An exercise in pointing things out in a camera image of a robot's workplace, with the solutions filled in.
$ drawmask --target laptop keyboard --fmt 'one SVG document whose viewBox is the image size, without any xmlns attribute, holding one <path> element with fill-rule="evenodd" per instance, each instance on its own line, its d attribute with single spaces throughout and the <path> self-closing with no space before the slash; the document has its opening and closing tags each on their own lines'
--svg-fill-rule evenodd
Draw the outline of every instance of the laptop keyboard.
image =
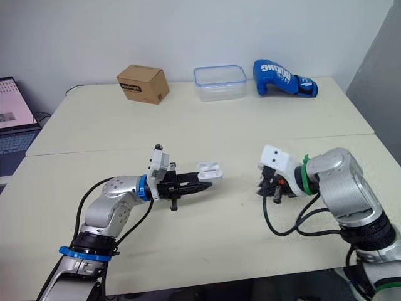
<svg viewBox="0 0 401 301">
<path fill-rule="evenodd" d="M 26 151 L 36 133 L 21 134 L 11 137 L 0 137 L 0 155 Z"/>
</svg>

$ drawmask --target white table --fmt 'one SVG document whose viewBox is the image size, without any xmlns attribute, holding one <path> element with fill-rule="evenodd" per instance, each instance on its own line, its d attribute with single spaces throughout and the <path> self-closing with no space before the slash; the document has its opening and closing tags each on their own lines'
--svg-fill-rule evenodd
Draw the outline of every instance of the white table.
<svg viewBox="0 0 401 301">
<path fill-rule="evenodd" d="M 119 85 L 72 90 L 27 155 L 104 151 L 164 145 L 200 147 L 221 141 L 372 134 L 372 128 L 332 78 L 315 78 L 316 98 L 274 92 L 259 97 L 253 81 L 247 96 L 201 102 L 193 83 L 170 83 L 160 105 L 127 100 Z"/>
<path fill-rule="evenodd" d="M 335 235 L 280 238 L 268 230 L 257 169 L 264 144 L 276 145 L 299 160 L 334 147 L 345 147 L 360 160 L 365 177 L 389 218 L 401 229 L 398 187 L 401 168 L 375 135 L 254 141 L 227 149 L 224 142 L 200 150 L 165 144 L 178 172 L 193 171 L 199 161 L 221 162 L 224 180 L 186 196 L 179 210 L 155 205 L 149 217 L 121 245 L 107 277 L 107 294 L 143 292 L 202 283 L 304 272 L 344 265 L 347 245 Z M 146 172 L 152 145 L 146 148 L 26 157 L 0 195 L 0 300 L 32 300 L 70 242 L 76 207 L 95 182 L 116 175 Z M 88 204 L 100 193 L 96 190 Z M 288 229 L 310 199 L 268 204 L 274 225 Z M 128 226 L 147 205 L 137 206 Z M 337 228 L 329 213 L 307 222 L 306 229 Z"/>
</svg>

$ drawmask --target boxing glove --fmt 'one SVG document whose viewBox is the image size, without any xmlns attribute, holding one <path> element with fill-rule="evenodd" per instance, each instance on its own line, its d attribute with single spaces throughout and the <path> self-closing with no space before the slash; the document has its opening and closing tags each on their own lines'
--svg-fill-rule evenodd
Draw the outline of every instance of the boxing glove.
<svg viewBox="0 0 401 301">
<path fill-rule="evenodd" d="M 275 85 L 293 95 L 316 97 L 317 84 L 308 77 L 294 75 L 280 64 L 269 60 L 257 60 L 253 65 L 253 77 L 259 95 L 268 92 L 269 84 Z"/>
</svg>

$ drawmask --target clear plastic container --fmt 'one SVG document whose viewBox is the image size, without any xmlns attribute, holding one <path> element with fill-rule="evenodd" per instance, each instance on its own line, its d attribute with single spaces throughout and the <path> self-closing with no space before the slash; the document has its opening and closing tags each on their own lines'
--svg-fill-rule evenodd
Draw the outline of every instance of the clear plastic container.
<svg viewBox="0 0 401 301">
<path fill-rule="evenodd" d="M 200 67 L 194 70 L 200 100 L 210 102 L 245 96 L 246 77 L 241 66 Z"/>
</svg>

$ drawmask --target brown box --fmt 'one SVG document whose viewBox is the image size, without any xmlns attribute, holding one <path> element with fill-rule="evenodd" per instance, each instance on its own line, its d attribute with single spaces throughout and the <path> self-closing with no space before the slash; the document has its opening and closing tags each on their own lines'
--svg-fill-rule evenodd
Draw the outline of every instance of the brown box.
<svg viewBox="0 0 401 301">
<path fill-rule="evenodd" d="M 164 72 L 159 68 L 131 65 L 119 75 L 117 81 L 130 100 L 158 105 L 170 92 Z"/>
</svg>

